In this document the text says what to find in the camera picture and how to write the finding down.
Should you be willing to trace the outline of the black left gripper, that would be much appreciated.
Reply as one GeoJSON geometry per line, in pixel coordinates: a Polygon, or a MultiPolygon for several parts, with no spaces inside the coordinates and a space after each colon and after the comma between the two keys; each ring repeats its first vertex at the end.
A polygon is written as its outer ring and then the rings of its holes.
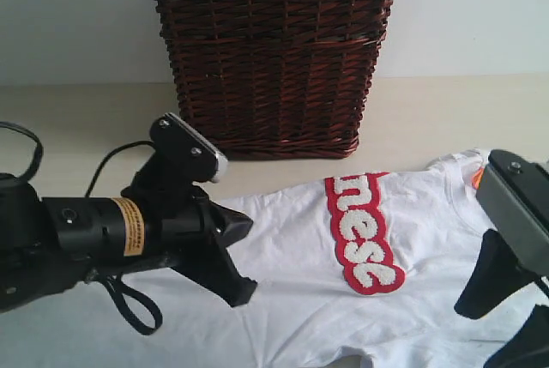
{"type": "Polygon", "coordinates": [[[145,221],[142,254],[98,264],[85,281],[171,268],[232,308],[248,304],[257,282],[238,272],[226,249],[244,239],[254,221],[211,202],[194,183],[164,157],[149,158],[118,198],[135,205],[145,221]]]}

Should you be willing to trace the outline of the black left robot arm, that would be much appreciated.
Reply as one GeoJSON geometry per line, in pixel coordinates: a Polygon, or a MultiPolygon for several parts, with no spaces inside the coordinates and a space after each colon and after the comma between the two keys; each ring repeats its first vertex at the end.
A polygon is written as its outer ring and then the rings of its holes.
{"type": "Polygon", "coordinates": [[[1,308],[11,311],[80,282],[169,268],[230,306],[256,283],[228,247],[251,219],[212,202],[200,178],[151,158],[118,197],[38,197],[30,184],[1,181],[1,308]]]}

